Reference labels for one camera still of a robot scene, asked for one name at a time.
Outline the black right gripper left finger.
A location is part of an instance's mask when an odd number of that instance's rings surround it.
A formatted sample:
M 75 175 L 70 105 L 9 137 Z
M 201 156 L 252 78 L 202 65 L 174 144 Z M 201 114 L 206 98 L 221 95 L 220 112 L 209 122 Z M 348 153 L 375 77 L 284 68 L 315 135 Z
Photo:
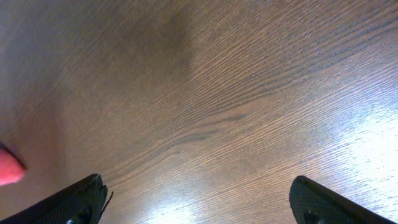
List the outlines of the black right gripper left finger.
M 99 174 L 88 177 L 1 220 L 1 224 L 99 223 L 108 201 L 108 188 Z

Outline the red McKinney Boyd t-shirt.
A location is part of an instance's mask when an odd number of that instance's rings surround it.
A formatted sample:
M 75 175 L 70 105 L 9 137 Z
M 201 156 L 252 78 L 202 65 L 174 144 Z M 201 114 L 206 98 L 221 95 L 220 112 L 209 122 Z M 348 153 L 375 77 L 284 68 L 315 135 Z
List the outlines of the red McKinney Boyd t-shirt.
M 25 166 L 8 149 L 1 148 L 0 160 L 1 186 L 17 183 L 25 176 Z

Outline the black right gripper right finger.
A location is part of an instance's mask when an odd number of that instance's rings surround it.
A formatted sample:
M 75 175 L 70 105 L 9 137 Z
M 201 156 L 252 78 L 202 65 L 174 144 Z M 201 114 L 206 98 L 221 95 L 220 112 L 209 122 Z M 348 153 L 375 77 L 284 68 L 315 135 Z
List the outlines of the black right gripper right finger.
M 298 224 L 394 224 L 303 175 L 293 180 L 289 203 Z

